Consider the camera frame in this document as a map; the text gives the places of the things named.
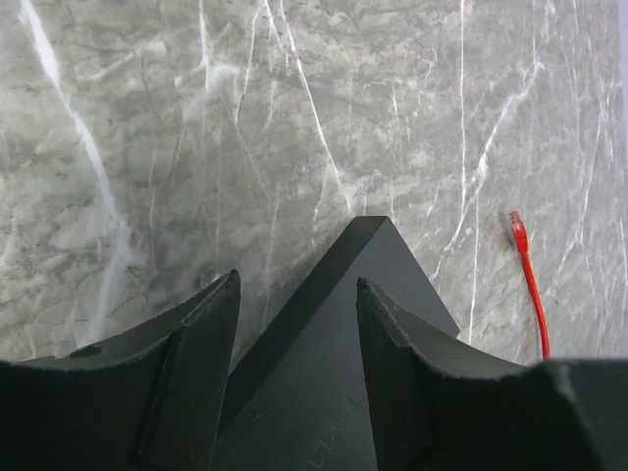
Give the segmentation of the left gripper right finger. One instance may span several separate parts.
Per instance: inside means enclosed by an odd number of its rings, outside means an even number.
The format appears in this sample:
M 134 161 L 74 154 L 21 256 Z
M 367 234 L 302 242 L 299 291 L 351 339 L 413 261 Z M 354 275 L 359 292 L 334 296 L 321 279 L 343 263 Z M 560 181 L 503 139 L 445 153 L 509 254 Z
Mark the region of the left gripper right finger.
M 408 312 L 368 279 L 357 321 L 382 470 L 607 470 L 609 364 L 517 365 Z

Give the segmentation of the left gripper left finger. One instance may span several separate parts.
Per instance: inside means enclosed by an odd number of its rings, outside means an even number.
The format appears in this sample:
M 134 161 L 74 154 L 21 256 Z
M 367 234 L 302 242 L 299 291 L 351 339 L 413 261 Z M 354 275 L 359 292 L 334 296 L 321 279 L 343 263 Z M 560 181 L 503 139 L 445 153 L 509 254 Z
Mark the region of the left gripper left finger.
M 207 470 L 240 277 L 64 357 L 1 365 L 5 470 Z

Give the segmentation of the small black switch box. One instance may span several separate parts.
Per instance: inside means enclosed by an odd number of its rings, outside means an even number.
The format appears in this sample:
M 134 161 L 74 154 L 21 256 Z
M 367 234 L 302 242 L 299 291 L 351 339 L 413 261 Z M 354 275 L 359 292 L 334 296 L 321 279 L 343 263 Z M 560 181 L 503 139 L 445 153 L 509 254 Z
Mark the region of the small black switch box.
M 456 323 L 386 216 L 353 219 L 230 374 L 216 470 L 373 470 L 357 282 L 450 336 Z

